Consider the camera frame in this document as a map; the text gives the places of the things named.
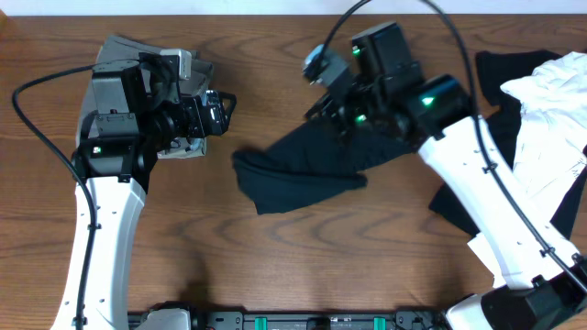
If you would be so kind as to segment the black pants red waistband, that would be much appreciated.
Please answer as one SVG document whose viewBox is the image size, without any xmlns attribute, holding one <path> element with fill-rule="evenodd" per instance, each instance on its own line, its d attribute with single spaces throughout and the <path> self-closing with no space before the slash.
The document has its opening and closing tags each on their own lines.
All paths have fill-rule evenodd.
<svg viewBox="0 0 587 330">
<path fill-rule="evenodd" d="M 265 150 L 232 154 L 239 189 L 259 215 L 283 214 L 364 188 L 362 173 L 412 149 L 381 132 L 359 130 L 340 141 L 320 121 L 302 124 Z"/>
</svg>

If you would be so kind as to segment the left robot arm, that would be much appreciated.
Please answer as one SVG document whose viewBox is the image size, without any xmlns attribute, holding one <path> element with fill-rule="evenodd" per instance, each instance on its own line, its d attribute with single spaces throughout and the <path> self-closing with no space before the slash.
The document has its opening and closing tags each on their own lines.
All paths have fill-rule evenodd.
<svg viewBox="0 0 587 330">
<path fill-rule="evenodd" d="M 184 49 L 140 52 L 94 66 L 94 108 L 72 165 L 77 220 L 55 329 L 128 329 L 132 247 L 158 160 L 206 153 L 227 132 L 237 99 L 209 89 L 212 64 Z"/>
</svg>

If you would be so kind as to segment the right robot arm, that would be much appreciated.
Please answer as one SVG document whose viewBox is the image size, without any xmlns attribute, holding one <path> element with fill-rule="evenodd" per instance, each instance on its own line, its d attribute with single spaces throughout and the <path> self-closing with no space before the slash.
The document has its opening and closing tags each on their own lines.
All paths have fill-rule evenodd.
<svg viewBox="0 0 587 330">
<path fill-rule="evenodd" d="M 352 39 L 350 65 L 326 45 L 304 74 L 326 94 L 308 111 L 341 136 L 379 128 L 414 149 L 450 187 L 487 242 L 503 283 L 439 316 L 444 329 L 551 329 L 586 307 L 586 261 L 531 203 L 475 103 L 450 75 L 428 80 L 394 22 Z"/>
</svg>

